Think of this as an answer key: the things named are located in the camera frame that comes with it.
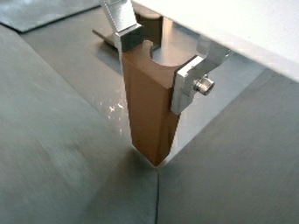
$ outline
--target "gray metal surface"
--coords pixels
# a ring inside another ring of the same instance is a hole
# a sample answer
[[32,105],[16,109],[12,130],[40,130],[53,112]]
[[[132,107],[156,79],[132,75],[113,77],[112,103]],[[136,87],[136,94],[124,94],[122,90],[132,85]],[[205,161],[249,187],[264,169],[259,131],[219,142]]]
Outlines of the gray metal surface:
[[158,224],[299,222],[297,97],[256,78],[160,170]]
[[153,224],[154,169],[2,26],[0,43],[0,223]]
[[0,23],[18,32],[98,6],[98,0],[1,0]]

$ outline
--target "stainless steel surface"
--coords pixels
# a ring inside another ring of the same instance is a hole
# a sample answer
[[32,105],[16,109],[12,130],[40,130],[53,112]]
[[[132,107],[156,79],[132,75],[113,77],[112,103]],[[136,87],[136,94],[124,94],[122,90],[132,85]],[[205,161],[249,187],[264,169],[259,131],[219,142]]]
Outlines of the stainless steel surface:
[[0,23],[18,32],[98,6],[98,0],[1,0]]
[[216,67],[221,65],[224,60],[231,55],[231,50],[219,45],[216,42],[207,40],[200,37],[197,50],[204,58],[195,56],[190,61],[181,67],[174,73],[173,78],[173,91],[172,91],[172,112],[178,115],[185,108],[190,105],[193,95],[196,93],[196,87],[193,86],[195,81],[207,82],[209,89],[204,84],[199,87],[199,92],[207,95],[213,87],[208,80],[204,80],[204,75],[207,75]]
[[92,33],[94,27],[101,33],[112,32],[101,8],[68,17],[21,37],[117,133],[130,139],[117,51]]
[[106,14],[106,20],[113,32],[121,32],[136,25],[136,15],[130,0],[100,0],[100,5]]
[[160,170],[158,224],[297,223],[297,97],[296,82],[259,75]]
[[215,86],[215,81],[208,78],[208,75],[203,75],[203,77],[193,82],[193,90],[200,92],[203,95],[207,95]]
[[154,169],[1,25],[0,43],[0,223],[153,224]]

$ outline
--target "metal tab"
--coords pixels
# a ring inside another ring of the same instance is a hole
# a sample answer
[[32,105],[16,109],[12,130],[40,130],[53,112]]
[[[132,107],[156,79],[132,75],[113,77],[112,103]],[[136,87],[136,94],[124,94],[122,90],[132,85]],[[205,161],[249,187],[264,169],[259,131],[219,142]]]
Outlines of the metal tab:
[[129,0],[101,0],[100,5],[106,14],[106,20],[113,32],[121,32],[136,25],[133,6]]
[[116,49],[122,53],[144,42],[145,28],[140,24],[136,24],[126,30],[116,32],[113,39]]

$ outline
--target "metal sheet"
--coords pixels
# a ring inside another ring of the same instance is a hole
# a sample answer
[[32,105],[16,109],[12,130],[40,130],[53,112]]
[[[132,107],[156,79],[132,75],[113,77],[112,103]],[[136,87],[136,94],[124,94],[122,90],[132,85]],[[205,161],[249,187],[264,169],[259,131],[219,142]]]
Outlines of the metal sheet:
[[297,223],[297,97],[260,74],[160,170],[158,224]]
[[98,0],[2,0],[0,23],[18,32],[98,6]]
[[154,169],[2,26],[0,43],[0,223],[154,223]]

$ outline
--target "metal panel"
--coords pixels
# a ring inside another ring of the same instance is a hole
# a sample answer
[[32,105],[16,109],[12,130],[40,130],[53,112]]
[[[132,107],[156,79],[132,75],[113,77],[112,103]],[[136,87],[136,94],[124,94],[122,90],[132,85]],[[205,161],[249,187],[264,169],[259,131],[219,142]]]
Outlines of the metal panel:
[[297,223],[297,97],[260,74],[160,170],[158,224]]
[[98,6],[98,0],[2,0],[0,23],[18,32]]
[[0,43],[0,223],[154,223],[154,169],[2,26]]

